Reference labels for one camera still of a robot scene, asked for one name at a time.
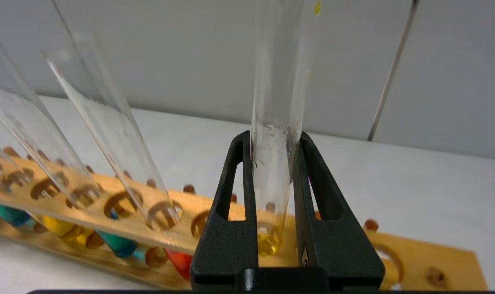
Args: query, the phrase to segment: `wooden test tube rack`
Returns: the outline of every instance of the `wooden test tube rack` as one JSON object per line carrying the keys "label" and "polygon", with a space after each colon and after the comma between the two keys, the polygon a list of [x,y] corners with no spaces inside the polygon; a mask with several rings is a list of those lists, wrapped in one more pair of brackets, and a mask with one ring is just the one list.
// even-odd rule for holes
{"label": "wooden test tube rack", "polygon": [[[111,219],[108,210],[111,205],[123,199],[126,192],[120,181],[114,177],[93,174],[102,188],[102,196],[87,209],[79,210],[67,205],[66,196],[57,193],[51,199],[39,199],[39,194],[51,182],[46,174],[32,160],[12,157],[18,166],[32,175],[31,182],[12,187],[11,192],[0,192],[0,204],[26,210],[33,214],[43,214],[69,221],[84,227],[100,229],[135,240],[141,244],[193,255],[212,199],[170,190],[175,207],[180,212],[180,222],[168,229],[152,229],[140,213],[130,214],[123,219]],[[72,171],[57,165],[57,169],[68,175]],[[9,170],[1,168],[3,176],[9,178]],[[133,187],[145,203],[155,203],[158,191],[146,185],[133,182]],[[259,218],[265,218],[260,212]],[[230,220],[245,218],[244,207],[231,203]],[[442,246],[422,241],[401,238],[365,229],[376,249],[386,252],[389,258],[382,258],[386,275],[382,289],[399,284],[404,290],[486,290],[486,282],[475,253],[463,249]],[[166,261],[157,267],[148,267],[115,257],[106,247],[87,249],[66,244],[51,233],[35,233],[15,229],[0,220],[0,236],[17,242],[57,253],[76,261],[96,266],[100,269],[137,279],[162,288],[190,289],[190,282]],[[276,255],[261,257],[260,266],[298,266],[296,255],[296,232],[294,216],[287,216],[283,230],[283,244]]]}

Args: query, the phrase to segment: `blue liquid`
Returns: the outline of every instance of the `blue liquid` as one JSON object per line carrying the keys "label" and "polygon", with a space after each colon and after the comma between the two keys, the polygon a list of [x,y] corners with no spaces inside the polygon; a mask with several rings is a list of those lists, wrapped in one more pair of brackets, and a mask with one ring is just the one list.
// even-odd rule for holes
{"label": "blue liquid", "polygon": [[28,213],[4,205],[0,205],[0,218],[14,227],[24,225],[31,220],[31,216]]}
{"label": "blue liquid", "polygon": [[115,253],[115,256],[117,257],[130,257],[137,249],[137,244],[130,239],[122,238],[98,230],[97,233],[104,240],[104,242],[106,242],[106,245],[108,245],[109,249],[111,249],[111,251],[113,251],[113,253]]}

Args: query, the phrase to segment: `white tabletop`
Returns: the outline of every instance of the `white tabletop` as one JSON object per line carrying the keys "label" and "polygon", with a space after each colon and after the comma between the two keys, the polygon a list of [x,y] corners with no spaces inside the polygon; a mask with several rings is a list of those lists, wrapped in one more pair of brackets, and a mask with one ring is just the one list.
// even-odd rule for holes
{"label": "white tabletop", "polygon": [[[113,175],[68,100],[44,104],[97,173]],[[213,197],[231,140],[249,125],[133,110],[169,189],[192,183]],[[476,252],[495,290],[495,160],[310,134],[360,222],[375,218],[383,232]],[[0,124],[0,146],[25,154]],[[241,172],[234,192],[242,201]],[[151,289],[150,286],[0,238],[0,293],[35,289]]]}

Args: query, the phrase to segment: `white backdrop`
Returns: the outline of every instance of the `white backdrop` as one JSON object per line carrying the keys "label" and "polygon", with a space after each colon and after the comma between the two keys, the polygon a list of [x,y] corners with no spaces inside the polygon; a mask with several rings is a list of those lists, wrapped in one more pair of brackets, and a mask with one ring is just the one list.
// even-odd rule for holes
{"label": "white backdrop", "polygon": [[[411,0],[325,0],[304,128],[366,139]],[[254,1],[58,1],[92,27],[137,108],[247,123]],[[0,0],[0,39],[38,93],[66,30],[51,0]],[[495,158],[495,0],[421,0],[375,140]]]}

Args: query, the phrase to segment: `test tube clamp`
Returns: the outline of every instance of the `test tube clamp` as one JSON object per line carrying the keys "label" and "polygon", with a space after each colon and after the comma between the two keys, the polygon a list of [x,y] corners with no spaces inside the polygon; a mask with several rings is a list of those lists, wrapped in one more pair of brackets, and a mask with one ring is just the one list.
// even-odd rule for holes
{"label": "test tube clamp", "polygon": [[[191,265],[193,290],[379,289],[385,268],[348,207],[311,138],[304,132],[294,168],[298,267],[259,267],[249,131],[225,160],[208,225]],[[228,221],[236,166],[243,162],[246,219]],[[313,186],[322,220],[315,217]]]}

